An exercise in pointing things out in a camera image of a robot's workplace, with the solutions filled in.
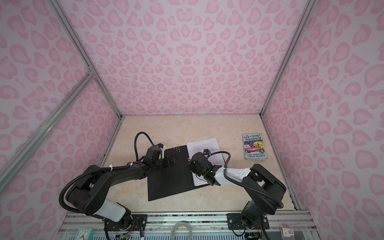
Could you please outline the teal folder with black inside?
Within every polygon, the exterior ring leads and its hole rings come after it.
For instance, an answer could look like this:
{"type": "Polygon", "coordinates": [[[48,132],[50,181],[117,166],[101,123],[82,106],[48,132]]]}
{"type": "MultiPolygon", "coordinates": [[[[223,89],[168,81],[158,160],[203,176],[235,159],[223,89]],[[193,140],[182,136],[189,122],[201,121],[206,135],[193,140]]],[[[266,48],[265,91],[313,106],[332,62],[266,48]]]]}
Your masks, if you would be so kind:
{"type": "Polygon", "coordinates": [[[195,174],[188,168],[189,154],[186,145],[165,150],[165,157],[168,155],[175,155],[179,158],[179,162],[172,168],[155,170],[148,175],[148,201],[192,191],[208,185],[207,182],[203,182],[200,186],[195,184],[195,174]]]}

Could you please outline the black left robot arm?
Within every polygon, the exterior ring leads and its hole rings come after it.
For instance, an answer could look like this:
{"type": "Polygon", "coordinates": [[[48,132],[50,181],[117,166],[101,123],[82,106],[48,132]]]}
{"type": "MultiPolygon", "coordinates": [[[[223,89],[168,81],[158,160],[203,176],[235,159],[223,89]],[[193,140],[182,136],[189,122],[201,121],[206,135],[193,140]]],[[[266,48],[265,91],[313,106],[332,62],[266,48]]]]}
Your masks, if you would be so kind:
{"type": "Polygon", "coordinates": [[[131,212],[123,205],[108,200],[109,189],[124,182],[145,179],[162,169],[175,166],[179,161],[174,155],[165,154],[163,144],[151,144],[146,155],[139,157],[137,140],[140,135],[149,136],[145,132],[139,132],[135,136],[134,162],[118,167],[90,166],[62,189],[59,195],[61,207],[73,213],[103,219],[105,223],[127,225],[131,220],[131,212]]]}

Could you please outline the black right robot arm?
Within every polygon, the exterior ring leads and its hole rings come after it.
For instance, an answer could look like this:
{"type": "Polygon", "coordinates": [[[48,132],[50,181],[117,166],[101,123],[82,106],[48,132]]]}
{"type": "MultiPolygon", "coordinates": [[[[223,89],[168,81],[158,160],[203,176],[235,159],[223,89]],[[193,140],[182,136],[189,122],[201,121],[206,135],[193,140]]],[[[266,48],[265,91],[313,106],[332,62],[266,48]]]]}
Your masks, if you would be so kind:
{"type": "Polygon", "coordinates": [[[188,168],[198,177],[203,177],[210,186],[229,185],[243,188],[251,200],[240,213],[240,224],[245,230],[265,231],[265,215],[274,215],[278,209],[284,207],[282,200],[287,188],[262,165],[231,169],[228,167],[230,159],[229,152],[212,153],[205,149],[192,156],[188,168]]]}

